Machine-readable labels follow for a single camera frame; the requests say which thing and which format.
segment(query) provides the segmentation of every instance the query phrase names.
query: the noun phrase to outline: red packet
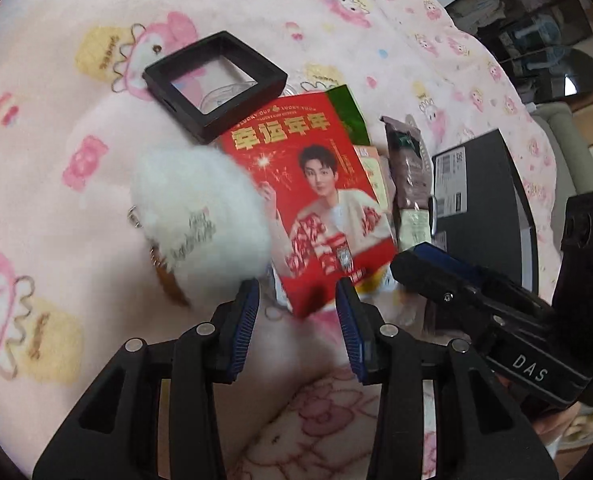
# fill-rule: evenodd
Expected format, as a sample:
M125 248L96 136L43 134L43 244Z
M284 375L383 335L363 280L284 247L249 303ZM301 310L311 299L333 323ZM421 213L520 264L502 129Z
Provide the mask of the red packet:
M343 276L365 288L382 274L397 252L390 225L326 94L276 99L219 140L266 199L295 316L330 303Z

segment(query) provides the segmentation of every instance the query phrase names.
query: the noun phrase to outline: black gripper frame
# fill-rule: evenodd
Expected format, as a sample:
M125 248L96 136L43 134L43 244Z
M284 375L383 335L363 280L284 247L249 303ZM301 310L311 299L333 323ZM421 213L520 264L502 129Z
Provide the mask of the black gripper frame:
M138 338L126 342L58 429L32 478L160 480L161 381L170 379L172 480L225 480L212 384L236 379L232 345L240 327L232 313L245 302L258 308L256 280L243 282L234 301L219 305L211 326L201 323L177 340L153 345Z
M435 480L559 478L529 420L466 341L453 340L445 347L417 341L391 326L382 333L379 310L361 303L347 278L341 281L337 297L344 294L353 302L355 321L372 329L372 336L363 339L364 384L382 384L368 480L421 478L423 380L434 385Z
M174 86L173 81L211 60L225 57L256 84L204 114ZM281 95L288 80L259 52L222 30L198 40L148 66L143 78L152 95L201 144L209 144L226 130Z
M422 244L398 254L395 279L436 305L444 328L466 333L512 381L526 415L593 406L593 192L566 207L563 263L550 306L489 269Z

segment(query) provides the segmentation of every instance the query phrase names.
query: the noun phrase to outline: fluffy keychain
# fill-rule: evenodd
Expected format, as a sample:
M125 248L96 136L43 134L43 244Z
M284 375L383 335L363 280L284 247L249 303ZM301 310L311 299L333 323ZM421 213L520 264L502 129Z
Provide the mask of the fluffy keychain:
M265 274L270 231L252 179L215 148L160 148L139 161L132 200L157 259L193 305L230 301Z

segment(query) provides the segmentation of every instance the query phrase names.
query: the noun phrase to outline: hand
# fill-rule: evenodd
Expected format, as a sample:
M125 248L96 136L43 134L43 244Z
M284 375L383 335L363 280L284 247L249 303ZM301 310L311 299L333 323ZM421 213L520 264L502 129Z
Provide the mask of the hand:
M259 184L259 194L265 202L265 214L270 220L276 218L276 191L267 182Z
M532 427L537 432L541 442L548 446L565 433L572 421L579 415L580 409L581 405L577 402L564 412L539 418L532 424Z

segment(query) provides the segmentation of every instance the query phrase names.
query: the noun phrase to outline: cartoon print fabric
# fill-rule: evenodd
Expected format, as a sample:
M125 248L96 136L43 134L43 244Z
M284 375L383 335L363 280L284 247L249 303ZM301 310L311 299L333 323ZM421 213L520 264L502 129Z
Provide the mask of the cartoon print fabric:
M423 478L436 473L432 383L424 390ZM367 471L377 428L380 386L362 386L350 367L301 389L247 447L228 480L355 478Z
M1 0L0 443L25 473L126 340L176 338L211 315L213 305L188 309L167 300L147 242L126 214L139 155L191 142L152 99L143 69L220 30L285 70L294 91L349 85L382 154L383 115L410 116L432 154L499 128L537 224L541 295L551 298L559 266L550 229L552 149L499 64L435 0ZM211 66L174 82L195 104L226 84ZM250 403L266 410L258 420L279 416L290 388L347 362L329 323L289 323L282 316L268 329L272 335L258 343L264 351L246 368ZM304 338L307 351L297 352ZM325 348L311 351L312 341ZM240 380L237 400L244 374ZM353 420L366 416L350 394L341 397L317 396L321 402L299 404L289 420L323 446L322 433L340 428L350 412ZM251 428L254 420L234 422ZM243 447L226 450L228 465ZM330 468L312 467L330 477ZM347 478L365 478L363 467Z

